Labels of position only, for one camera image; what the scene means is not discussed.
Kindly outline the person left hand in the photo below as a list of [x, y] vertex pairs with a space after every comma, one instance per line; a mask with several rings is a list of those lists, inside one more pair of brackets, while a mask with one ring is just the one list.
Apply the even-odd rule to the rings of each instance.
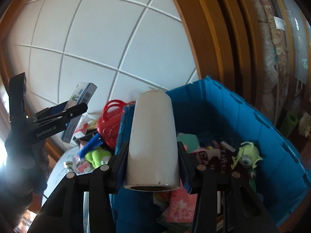
[[32, 191], [43, 193], [49, 176], [48, 149], [45, 141], [34, 145], [40, 157], [35, 158], [23, 152], [7, 157], [4, 166], [4, 181], [17, 197], [25, 197]]

